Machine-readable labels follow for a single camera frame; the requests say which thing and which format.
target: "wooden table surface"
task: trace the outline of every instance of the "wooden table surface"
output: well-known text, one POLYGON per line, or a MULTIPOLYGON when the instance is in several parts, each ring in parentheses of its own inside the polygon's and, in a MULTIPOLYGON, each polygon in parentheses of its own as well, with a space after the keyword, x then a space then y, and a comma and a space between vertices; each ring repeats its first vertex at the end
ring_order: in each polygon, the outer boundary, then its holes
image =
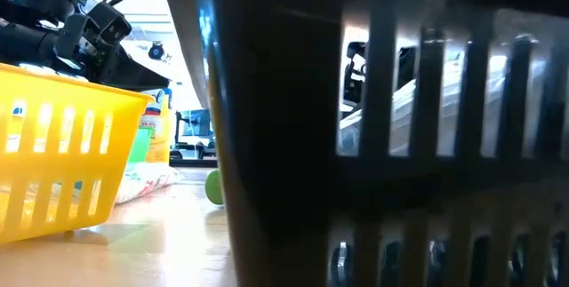
POLYGON ((225 210, 207 171, 119 205, 97 227, 0 246, 0 286, 236 286, 225 210))

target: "blurry object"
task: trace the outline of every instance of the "blurry object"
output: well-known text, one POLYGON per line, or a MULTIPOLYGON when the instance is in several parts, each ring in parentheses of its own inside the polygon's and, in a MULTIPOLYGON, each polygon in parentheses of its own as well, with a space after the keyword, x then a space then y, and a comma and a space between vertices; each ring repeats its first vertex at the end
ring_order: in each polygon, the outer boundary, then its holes
POLYGON ((131 91, 169 81, 132 60, 120 45, 132 28, 110 0, 0 0, 0 61, 30 63, 131 91))
POLYGON ((152 47, 148 50, 148 56, 152 60, 161 60, 164 57, 164 46, 162 42, 152 43, 152 47))

